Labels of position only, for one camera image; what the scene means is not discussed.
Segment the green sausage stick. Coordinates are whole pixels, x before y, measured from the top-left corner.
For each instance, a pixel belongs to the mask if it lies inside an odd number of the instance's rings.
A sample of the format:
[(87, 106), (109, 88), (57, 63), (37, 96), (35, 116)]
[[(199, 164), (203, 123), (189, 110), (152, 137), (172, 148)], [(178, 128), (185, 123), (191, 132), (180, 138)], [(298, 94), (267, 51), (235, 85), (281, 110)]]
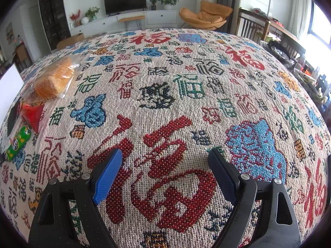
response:
[(6, 150), (6, 160), (12, 161), (31, 138), (31, 130), (23, 126), (13, 138), (10, 146)]

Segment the red snack packet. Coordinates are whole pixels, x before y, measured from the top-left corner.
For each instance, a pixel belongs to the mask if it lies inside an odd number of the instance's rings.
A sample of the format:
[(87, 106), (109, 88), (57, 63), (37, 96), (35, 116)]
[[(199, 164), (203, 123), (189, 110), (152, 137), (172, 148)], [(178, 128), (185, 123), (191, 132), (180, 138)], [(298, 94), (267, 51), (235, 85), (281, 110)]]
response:
[(21, 115), (29, 124), (35, 133), (39, 133), (39, 123), (43, 113), (44, 104), (31, 106), (27, 103), (22, 103)]

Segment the bagged bread slice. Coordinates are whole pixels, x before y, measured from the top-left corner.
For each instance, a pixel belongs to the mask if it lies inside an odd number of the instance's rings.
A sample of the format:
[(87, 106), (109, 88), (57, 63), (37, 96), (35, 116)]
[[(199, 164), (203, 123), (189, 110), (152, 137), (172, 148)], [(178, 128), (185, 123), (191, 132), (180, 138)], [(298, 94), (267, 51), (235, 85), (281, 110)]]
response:
[(56, 60), (45, 67), (43, 73), (34, 80), (34, 92), (46, 100), (63, 97), (79, 65), (73, 55)]

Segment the patterned woven table cloth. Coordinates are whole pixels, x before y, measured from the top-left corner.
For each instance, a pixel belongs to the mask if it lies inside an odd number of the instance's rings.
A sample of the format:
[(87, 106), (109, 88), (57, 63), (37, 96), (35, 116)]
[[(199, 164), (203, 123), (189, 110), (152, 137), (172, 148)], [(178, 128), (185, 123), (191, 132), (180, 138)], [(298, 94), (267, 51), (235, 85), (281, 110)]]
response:
[(47, 182), (91, 172), (113, 148), (123, 164), (99, 211), (119, 247), (211, 247), (232, 210), (207, 166), (213, 148), (241, 173), (283, 182), (302, 239), (322, 219), (330, 132), (258, 44), (191, 29), (102, 35), (39, 59), (25, 86), (69, 55), (81, 71), (1, 166), (1, 210), (24, 239)]

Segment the white cardboard box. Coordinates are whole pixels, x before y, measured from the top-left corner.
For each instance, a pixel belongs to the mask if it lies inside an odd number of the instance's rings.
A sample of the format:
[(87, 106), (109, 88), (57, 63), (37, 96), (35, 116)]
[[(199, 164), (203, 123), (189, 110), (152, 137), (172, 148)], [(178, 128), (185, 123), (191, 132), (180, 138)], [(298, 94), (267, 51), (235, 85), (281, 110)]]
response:
[(5, 116), (16, 98), (19, 91), (22, 89), (24, 81), (21, 78), (15, 64), (5, 72), (1, 77), (0, 82), (0, 124), (3, 123)]

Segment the brown cardboard box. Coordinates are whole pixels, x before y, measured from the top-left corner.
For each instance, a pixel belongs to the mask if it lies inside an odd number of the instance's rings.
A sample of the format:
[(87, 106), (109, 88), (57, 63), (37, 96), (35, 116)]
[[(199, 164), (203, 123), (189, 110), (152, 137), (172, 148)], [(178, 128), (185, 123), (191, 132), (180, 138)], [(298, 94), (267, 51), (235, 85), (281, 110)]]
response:
[(69, 46), (72, 46), (78, 42), (81, 42), (85, 39), (84, 37), (84, 34), (83, 33), (79, 33), (79, 34), (76, 34), (74, 36), (71, 36), (67, 39), (64, 39), (62, 41), (60, 41), (58, 44), (57, 44), (57, 50), (61, 50), (61, 49), (64, 49), (65, 47), (69, 47)]

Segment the dark wooden chair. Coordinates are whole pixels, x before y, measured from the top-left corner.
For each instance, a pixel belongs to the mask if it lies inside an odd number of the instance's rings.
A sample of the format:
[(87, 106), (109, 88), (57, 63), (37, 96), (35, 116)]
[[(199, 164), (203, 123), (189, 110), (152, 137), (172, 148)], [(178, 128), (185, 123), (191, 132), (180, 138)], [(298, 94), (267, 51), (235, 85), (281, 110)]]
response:
[(260, 41), (266, 41), (270, 24), (268, 18), (240, 8), (235, 35), (260, 43)]

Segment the wooden dining table set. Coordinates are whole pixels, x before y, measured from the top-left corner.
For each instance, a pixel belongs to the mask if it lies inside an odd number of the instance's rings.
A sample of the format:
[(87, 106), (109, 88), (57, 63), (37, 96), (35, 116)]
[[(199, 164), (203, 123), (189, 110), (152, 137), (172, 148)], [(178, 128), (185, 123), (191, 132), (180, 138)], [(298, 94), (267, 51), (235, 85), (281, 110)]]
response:
[(15, 47), (12, 60), (18, 68), (26, 69), (32, 65), (32, 60), (24, 43)]

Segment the orange lounge chair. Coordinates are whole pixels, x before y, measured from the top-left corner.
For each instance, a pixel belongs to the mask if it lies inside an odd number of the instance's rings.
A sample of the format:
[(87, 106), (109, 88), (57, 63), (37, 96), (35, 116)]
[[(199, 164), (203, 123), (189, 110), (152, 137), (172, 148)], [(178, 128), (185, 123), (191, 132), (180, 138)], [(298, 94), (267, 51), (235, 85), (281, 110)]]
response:
[(231, 15), (233, 9), (217, 3), (202, 0), (200, 11), (194, 13), (187, 8), (182, 8), (179, 12), (180, 18), (188, 25), (202, 30), (217, 30), (226, 22), (226, 18)]

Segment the white tv cabinet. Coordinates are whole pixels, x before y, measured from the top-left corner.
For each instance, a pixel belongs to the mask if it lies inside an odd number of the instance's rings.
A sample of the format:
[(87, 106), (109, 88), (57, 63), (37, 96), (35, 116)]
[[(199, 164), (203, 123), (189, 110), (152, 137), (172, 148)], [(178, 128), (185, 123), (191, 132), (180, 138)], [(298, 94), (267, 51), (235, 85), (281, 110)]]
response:
[(104, 32), (123, 32), (145, 29), (177, 28), (178, 11), (156, 10), (124, 13), (97, 19), (70, 30), (71, 36), (84, 34), (85, 37)]

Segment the red flower vase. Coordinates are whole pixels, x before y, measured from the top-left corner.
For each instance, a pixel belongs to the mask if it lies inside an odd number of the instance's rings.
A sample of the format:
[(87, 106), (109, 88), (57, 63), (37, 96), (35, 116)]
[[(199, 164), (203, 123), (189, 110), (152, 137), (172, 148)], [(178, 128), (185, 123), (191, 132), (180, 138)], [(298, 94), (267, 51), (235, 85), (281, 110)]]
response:
[(81, 15), (81, 10), (78, 10), (77, 13), (71, 13), (70, 19), (73, 22), (74, 27), (80, 25), (80, 15)]

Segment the small wooden bench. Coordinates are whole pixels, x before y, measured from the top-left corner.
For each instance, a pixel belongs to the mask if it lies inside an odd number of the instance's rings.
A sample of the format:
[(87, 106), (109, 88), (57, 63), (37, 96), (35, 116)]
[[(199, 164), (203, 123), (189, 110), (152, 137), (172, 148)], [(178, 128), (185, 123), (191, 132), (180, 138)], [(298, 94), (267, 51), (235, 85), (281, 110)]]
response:
[(119, 23), (124, 23), (125, 31), (128, 31), (129, 23), (132, 22), (132, 21), (135, 21), (135, 23), (137, 25), (137, 28), (139, 30), (141, 30), (142, 29), (142, 23), (141, 23), (142, 20), (145, 20), (144, 15), (133, 16), (133, 17), (125, 17), (125, 18), (119, 19), (118, 22)]

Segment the green plant white vase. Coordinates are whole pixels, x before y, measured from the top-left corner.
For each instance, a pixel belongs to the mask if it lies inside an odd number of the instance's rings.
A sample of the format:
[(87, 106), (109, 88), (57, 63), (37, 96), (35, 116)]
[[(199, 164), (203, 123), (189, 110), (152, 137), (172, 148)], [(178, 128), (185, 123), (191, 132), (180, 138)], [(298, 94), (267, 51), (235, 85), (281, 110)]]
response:
[(90, 7), (84, 14), (84, 17), (81, 19), (81, 24), (85, 25), (91, 21), (97, 19), (97, 14), (99, 13), (100, 8), (98, 7)]

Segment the green potted plant right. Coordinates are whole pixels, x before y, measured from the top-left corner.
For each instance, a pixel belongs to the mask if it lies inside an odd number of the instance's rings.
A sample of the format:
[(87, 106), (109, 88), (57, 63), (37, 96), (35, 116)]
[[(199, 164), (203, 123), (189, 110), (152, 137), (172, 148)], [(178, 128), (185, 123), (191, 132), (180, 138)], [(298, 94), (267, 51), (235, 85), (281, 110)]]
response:
[(180, 0), (158, 0), (165, 10), (171, 10)]

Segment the dark tall display cabinet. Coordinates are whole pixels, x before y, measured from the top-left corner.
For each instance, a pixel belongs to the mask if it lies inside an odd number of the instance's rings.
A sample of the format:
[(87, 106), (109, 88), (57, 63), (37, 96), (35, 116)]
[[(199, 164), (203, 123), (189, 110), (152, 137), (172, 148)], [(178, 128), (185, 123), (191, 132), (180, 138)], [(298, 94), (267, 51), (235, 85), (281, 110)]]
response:
[(71, 36), (63, 0), (38, 0), (44, 31), (51, 50)]

